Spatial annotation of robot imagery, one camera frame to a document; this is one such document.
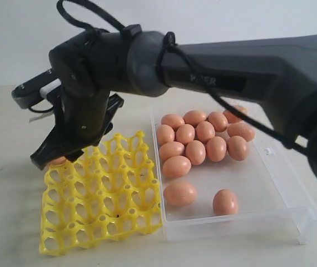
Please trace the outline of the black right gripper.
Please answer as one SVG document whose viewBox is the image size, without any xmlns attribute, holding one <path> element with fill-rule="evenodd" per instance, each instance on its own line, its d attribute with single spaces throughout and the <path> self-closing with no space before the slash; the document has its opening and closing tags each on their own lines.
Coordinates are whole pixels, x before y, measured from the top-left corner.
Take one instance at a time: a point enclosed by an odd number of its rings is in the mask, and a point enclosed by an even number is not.
<svg viewBox="0 0 317 267">
<path fill-rule="evenodd" d="M 124 104 L 118 94 L 108 90 L 90 97 L 74 97 L 60 92 L 55 127 L 40 147 L 30 156 L 32 163 L 43 170 L 52 160 L 64 156 L 75 162 L 89 146 L 97 146 L 101 138 L 113 129 L 113 117 Z"/>
</svg>

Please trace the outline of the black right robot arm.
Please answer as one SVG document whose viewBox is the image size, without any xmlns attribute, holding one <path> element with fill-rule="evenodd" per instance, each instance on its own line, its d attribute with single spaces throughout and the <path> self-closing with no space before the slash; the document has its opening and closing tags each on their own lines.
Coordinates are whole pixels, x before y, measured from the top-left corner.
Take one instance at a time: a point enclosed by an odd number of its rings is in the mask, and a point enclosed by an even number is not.
<svg viewBox="0 0 317 267">
<path fill-rule="evenodd" d="M 308 158 L 317 178 L 317 35 L 177 44 L 172 32 L 82 32 L 49 53 L 61 82 L 56 123 L 31 155 L 44 168 L 74 161 L 111 128 L 122 101 L 111 92 L 158 97 L 169 88 L 259 104 L 271 128 L 260 130 Z"/>
</svg>

